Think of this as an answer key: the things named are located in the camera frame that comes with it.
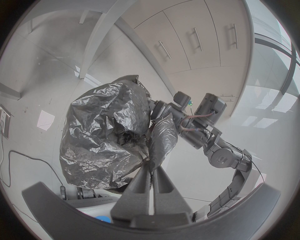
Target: floor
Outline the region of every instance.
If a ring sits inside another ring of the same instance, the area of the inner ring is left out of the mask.
[[[92,89],[95,83],[109,83],[123,75],[138,74],[153,100],[172,101],[153,67],[116,26],[101,43],[87,79],[79,79],[85,45],[100,16],[90,12],[80,25],[81,14],[80,11],[59,11],[40,16],[33,20],[30,34],[26,26],[21,26],[0,60],[1,82],[22,93],[18,101],[0,97],[0,104],[12,114],[9,138],[3,139],[1,165],[3,181],[8,185],[7,156],[13,149],[50,163],[66,185],[69,198],[76,198],[75,187],[68,185],[62,175],[59,146],[70,103]],[[216,124],[226,141],[262,159],[260,170],[266,174],[266,183],[281,191],[272,215],[253,239],[276,220],[300,179],[299,116],[300,102],[296,97],[249,85],[233,116],[224,116]],[[231,183],[234,173],[233,169],[212,167],[202,149],[195,150],[180,138],[163,167],[195,211],[214,200]],[[14,153],[10,172],[11,187],[4,187],[11,202],[41,239],[51,239],[34,221],[21,191],[42,181],[59,194],[60,184],[55,175],[46,164]]]

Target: power socket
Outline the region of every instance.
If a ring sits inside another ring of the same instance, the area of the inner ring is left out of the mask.
[[[3,121],[2,135],[8,139],[8,127],[11,119],[11,114],[0,105],[0,120]]]

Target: white table leg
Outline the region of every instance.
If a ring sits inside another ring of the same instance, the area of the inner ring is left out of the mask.
[[[32,19],[27,22],[28,34],[32,32]]]
[[[86,15],[88,15],[89,11],[88,10],[84,10],[83,11],[83,14],[81,15],[81,18],[79,20],[79,24],[83,24],[85,18],[86,18]]]
[[[102,42],[103,38],[117,21],[117,19],[135,2],[136,0],[117,0],[115,4],[109,9],[107,13],[103,13],[98,22],[96,23],[94,30],[86,45],[83,61],[80,68],[79,78],[84,78],[92,59]]]
[[[13,100],[19,100],[21,98],[21,94],[19,92],[5,86],[2,83],[0,83],[0,95]]]

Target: cabinet door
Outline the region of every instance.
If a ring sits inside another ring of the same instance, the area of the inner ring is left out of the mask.
[[[167,74],[190,70],[179,38],[164,12],[150,17],[135,28],[135,31]]]
[[[189,0],[138,0],[122,15],[122,18],[129,26],[135,28],[156,13],[185,1]]]
[[[204,1],[216,27],[221,66],[248,66],[251,52],[251,32],[250,20],[243,1]]]
[[[181,91],[192,98],[194,112],[206,93],[216,96],[233,95],[237,99],[243,88],[247,70],[248,67],[207,67],[173,73],[168,77],[176,91]],[[227,105],[234,107],[236,103],[234,99],[232,98],[234,103]]]
[[[182,43],[191,69],[220,66],[217,34],[204,0],[184,2],[164,12]]]

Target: garbage bag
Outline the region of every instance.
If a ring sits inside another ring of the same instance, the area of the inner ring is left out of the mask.
[[[178,141],[172,113],[153,120],[149,139],[149,166],[153,172],[165,160]]]
[[[120,188],[148,160],[151,96],[128,75],[96,87],[71,103],[60,145],[68,184],[87,189]]]

